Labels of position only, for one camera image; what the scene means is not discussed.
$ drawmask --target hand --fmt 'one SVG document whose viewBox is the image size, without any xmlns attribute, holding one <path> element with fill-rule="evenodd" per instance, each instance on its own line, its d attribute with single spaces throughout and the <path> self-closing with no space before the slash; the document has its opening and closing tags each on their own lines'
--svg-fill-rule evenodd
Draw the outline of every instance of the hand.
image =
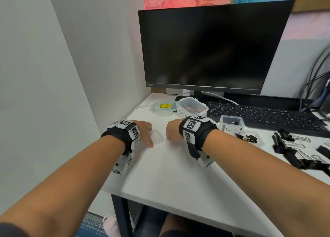
<svg viewBox="0 0 330 237">
<path fill-rule="evenodd" d="M 152 125 L 149 122 L 142 121 L 142 120 L 134 120 L 135 124 L 138 125 L 140 130 L 140 140 L 146 144 L 147 147 L 153 148 L 153 142 L 150 138 L 149 131 L 152 130 Z"/>
<path fill-rule="evenodd" d="M 169 141 L 181 141 L 184 138 L 179 133 L 179 125 L 184 119 L 172 120 L 167 123 L 166 138 Z"/>
</svg>

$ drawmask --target keyboard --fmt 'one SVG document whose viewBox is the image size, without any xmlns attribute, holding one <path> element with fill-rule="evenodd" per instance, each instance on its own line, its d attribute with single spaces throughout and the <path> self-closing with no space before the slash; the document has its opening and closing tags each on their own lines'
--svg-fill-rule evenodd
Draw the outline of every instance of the keyboard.
<svg viewBox="0 0 330 237">
<path fill-rule="evenodd" d="M 208 103 L 208 117 L 218 122 L 221 115 L 242 117 L 247 127 L 277 131 L 281 128 L 292 133 L 330 138 L 325 123 L 313 114 L 287 110 L 240 106 L 219 102 Z"/>
</svg>

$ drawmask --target white desk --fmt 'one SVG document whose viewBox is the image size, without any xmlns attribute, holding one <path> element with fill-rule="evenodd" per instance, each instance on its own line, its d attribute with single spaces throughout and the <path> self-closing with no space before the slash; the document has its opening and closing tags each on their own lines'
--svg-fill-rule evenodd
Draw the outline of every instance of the white desk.
<svg viewBox="0 0 330 237">
<path fill-rule="evenodd" d="M 173 95 L 152 93 L 141 105 L 146 105 Z M 103 190 L 148 206 L 165 210 L 214 227 L 244 236 L 282 236 L 266 215 L 216 164 L 203 169 L 189 153 L 187 144 L 166 140 L 166 125 L 180 116 L 159 117 L 149 107 L 136 109 L 128 119 L 145 120 L 158 129 L 165 142 L 147 149 L 140 144 L 135 163 L 126 176 L 112 173 Z M 258 132 L 265 143 L 261 148 L 276 154 L 271 138 L 273 131 L 249 129 Z M 309 136 L 312 143 L 302 142 L 316 149 L 330 139 Z M 303 150 L 309 154 L 313 150 Z M 330 185 L 330 177 L 321 171 L 304 171 Z"/>
</svg>

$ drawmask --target computer monitor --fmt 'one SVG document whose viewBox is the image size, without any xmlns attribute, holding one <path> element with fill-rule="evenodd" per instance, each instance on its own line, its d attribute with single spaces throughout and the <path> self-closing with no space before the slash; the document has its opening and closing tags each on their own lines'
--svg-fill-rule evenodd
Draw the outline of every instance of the computer monitor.
<svg viewBox="0 0 330 237">
<path fill-rule="evenodd" d="M 146 85 L 260 94 L 293 4 L 139 11 Z"/>
</svg>

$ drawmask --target desk leg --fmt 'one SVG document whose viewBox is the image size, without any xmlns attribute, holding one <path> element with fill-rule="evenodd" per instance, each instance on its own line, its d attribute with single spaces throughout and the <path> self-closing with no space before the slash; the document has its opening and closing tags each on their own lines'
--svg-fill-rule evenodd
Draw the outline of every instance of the desk leg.
<svg viewBox="0 0 330 237">
<path fill-rule="evenodd" d="M 119 231 L 122 237 L 133 237 L 131 218 L 128 211 L 127 199 L 111 195 L 114 211 L 116 213 Z"/>
</svg>

